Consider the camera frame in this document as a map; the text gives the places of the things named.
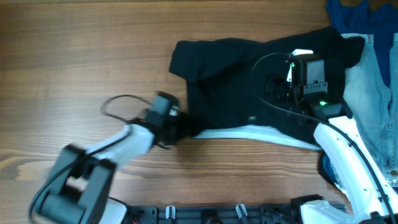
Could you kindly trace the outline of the black garment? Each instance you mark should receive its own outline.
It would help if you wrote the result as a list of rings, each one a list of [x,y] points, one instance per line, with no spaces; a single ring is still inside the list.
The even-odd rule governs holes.
[[[269,54],[307,49],[335,62],[335,72],[345,75],[345,69],[359,62],[363,48],[361,37],[345,39],[331,27],[268,42],[181,40],[172,53],[169,70],[186,81],[191,136],[205,130],[240,130],[255,125],[265,136],[270,135],[270,129],[281,132],[282,144],[290,138],[298,145],[314,144],[315,123],[298,121],[257,97],[263,93],[265,81],[252,76],[254,64]]]

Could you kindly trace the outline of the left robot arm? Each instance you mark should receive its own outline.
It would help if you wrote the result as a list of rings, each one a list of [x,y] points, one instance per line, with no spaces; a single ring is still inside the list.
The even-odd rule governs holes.
[[[122,131],[95,145],[65,146],[44,185],[32,199],[28,219],[55,223],[139,223],[134,209],[111,198],[115,173],[154,146],[167,149],[179,139],[179,100],[158,92],[143,118],[124,119]]]

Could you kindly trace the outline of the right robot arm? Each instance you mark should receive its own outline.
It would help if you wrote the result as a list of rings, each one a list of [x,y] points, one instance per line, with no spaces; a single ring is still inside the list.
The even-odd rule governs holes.
[[[302,51],[259,59],[252,76],[266,85],[257,97],[267,106],[316,124],[313,137],[334,165],[352,206],[347,214],[320,195],[290,202],[291,223],[397,223],[397,193],[381,174],[343,99],[344,73],[335,62]]]

